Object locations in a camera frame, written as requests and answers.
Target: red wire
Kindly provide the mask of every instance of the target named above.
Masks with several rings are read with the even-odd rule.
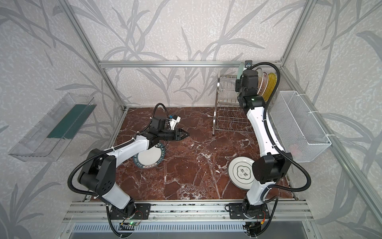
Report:
[[[140,212],[141,214],[142,214],[142,218],[141,218],[141,220],[139,221],[139,224],[142,222],[142,220],[143,220],[143,212],[141,212],[141,211],[136,211],[135,213],[137,213],[137,212]]]

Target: aluminum frame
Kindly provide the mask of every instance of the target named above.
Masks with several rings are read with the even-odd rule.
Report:
[[[305,92],[296,82],[295,78],[289,72],[289,70],[286,67],[281,67],[280,71],[288,85],[293,90],[297,91],[299,94],[302,94],[302,99],[309,107],[309,109],[312,112],[314,112],[316,119],[323,128],[323,130],[329,135],[334,135],[334,132],[328,126],[321,114],[317,112],[316,107],[305,95]],[[330,140],[332,142],[332,146],[330,147],[330,149],[332,150],[334,156],[337,158],[337,161],[346,171],[351,182],[357,188],[359,195],[365,201],[366,205],[370,208],[370,211],[372,212],[378,223],[382,226],[382,199],[378,195],[377,191],[372,187],[366,176],[361,172],[361,170],[351,158],[349,153],[346,151],[340,140],[336,136],[328,137],[330,137]]]
[[[123,121],[125,120],[125,117],[126,117],[126,114],[127,114],[127,110],[129,108],[126,108],[123,113],[121,114],[120,118],[118,119],[118,123],[112,133],[112,135],[110,136],[110,140],[109,142],[107,143],[106,145],[106,148],[110,148],[111,146],[113,146],[114,142],[115,142],[115,139],[117,138],[118,136],[118,133],[119,131],[121,130],[121,127],[122,127],[122,124],[123,124]]]
[[[59,6],[62,10],[62,12],[65,14],[66,18],[68,19],[69,23],[72,25],[74,31],[76,32],[78,38],[82,42],[83,46],[85,47],[86,51],[89,53],[90,58],[92,59],[95,67],[97,68],[99,74],[105,81],[107,87],[112,92],[112,95],[115,97],[116,101],[120,105],[122,109],[125,109],[125,104],[121,98],[121,96],[118,94],[116,88],[114,87],[114,84],[110,80],[109,76],[106,74],[105,69],[102,69],[99,65],[99,59],[97,57],[96,51],[90,44],[89,39],[87,38],[85,31],[81,27],[81,24],[78,21],[78,18],[76,17],[76,14],[74,13],[73,9],[71,8],[69,2],[67,0],[57,0],[59,3]]]
[[[239,67],[241,61],[100,61],[102,68],[136,68],[136,67]],[[277,67],[281,66],[279,61],[270,61]]]
[[[241,203],[242,200],[137,201],[137,203],[139,202],[152,204],[149,219],[145,222],[245,223],[253,221],[253,219],[230,219],[230,212],[226,211],[225,205]],[[269,210],[273,210],[273,206],[274,202],[268,203]],[[315,225],[306,201],[279,200],[272,221],[302,221],[307,234]],[[73,202],[58,228],[55,238],[69,238],[75,224],[84,222],[107,223],[105,204],[103,202]],[[118,222],[122,222],[122,220],[113,220],[113,224]],[[317,233],[316,230],[311,230],[311,232],[312,235]]]
[[[295,47],[297,40],[299,39],[301,32],[304,29],[304,26],[306,25],[306,22],[308,21],[314,5],[316,4],[317,0],[307,0],[306,4],[304,6],[303,11],[301,12],[301,16],[297,22],[297,25],[292,33],[292,36],[289,40],[288,45],[286,46],[285,52],[281,58],[281,66],[285,66],[286,61],[288,60],[290,54],[293,51],[293,48]]]
[[[308,239],[322,239],[315,221],[303,221],[302,223]]]

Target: white robotic arm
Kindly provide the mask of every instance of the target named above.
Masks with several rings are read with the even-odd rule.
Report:
[[[284,151],[276,138],[267,113],[264,119],[264,108],[266,104],[263,97],[257,95],[257,71],[244,70],[240,79],[236,80],[235,88],[236,91],[239,92],[238,101],[240,107],[245,111],[247,118],[253,126],[260,148],[261,158],[252,164],[252,172],[255,179],[246,194],[242,207],[244,215],[247,218],[253,218],[257,216],[259,212],[262,212],[263,199],[269,191],[267,188],[272,184],[276,184],[285,176],[291,161],[287,160],[285,156],[275,149],[275,147],[277,147],[280,151]],[[267,120],[267,127],[270,136],[274,139],[274,145],[272,145],[269,139],[264,120]]]
[[[115,156],[117,162],[115,164],[115,167],[117,168],[120,164],[128,160],[129,158],[133,157],[137,153],[140,153],[142,151],[145,151],[149,149],[149,140],[141,135],[137,135],[135,139],[133,139],[134,142],[131,144],[122,147],[118,150],[115,150],[111,153],[108,153],[110,156]],[[105,193],[102,196],[104,199],[106,199],[108,202],[110,202],[112,205],[119,209],[124,209],[127,204],[130,202],[130,196],[125,193],[116,182],[114,182],[112,188],[110,191]]]
[[[78,182],[92,190],[103,202],[112,205],[121,217],[130,217],[135,212],[134,199],[115,183],[115,169],[132,156],[154,147],[160,140],[178,141],[188,137],[188,132],[176,128],[179,121],[180,117],[176,115],[167,118],[153,116],[149,125],[130,141],[104,151],[90,151]]]

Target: wall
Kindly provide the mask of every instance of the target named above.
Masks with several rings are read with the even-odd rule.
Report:
[[[0,1],[0,238],[53,238],[72,201],[71,170],[107,144],[122,111],[55,1]],[[57,162],[8,151],[67,93],[97,104]]]
[[[286,67],[382,195],[382,1],[318,1]],[[382,238],[331,151],[302,164],[303,193],[324,238]],[[296,185],[305,182],[294,170]]]
[[[306,0],[69,2],[102,60],[275,61]],[[114,68],[108,73],[126,105],[210,106],[217,70]]]

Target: metal grille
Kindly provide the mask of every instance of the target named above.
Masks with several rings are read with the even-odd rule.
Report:
[[[310,162],[332,143],[296,91],[280,91],[270,116],[284,149],[296,162]]]
[[[134,232],[238,232],[244,231],[243,222],[141,222],[131,227]],[[118,230],[119,223],[113,223]],[[108,223],[76,223],[72,232],[111,232]]]
[[[218,73],[212,134],[215,130],[254,133],[251,122],[239,106],[235,83],[236,75]]]

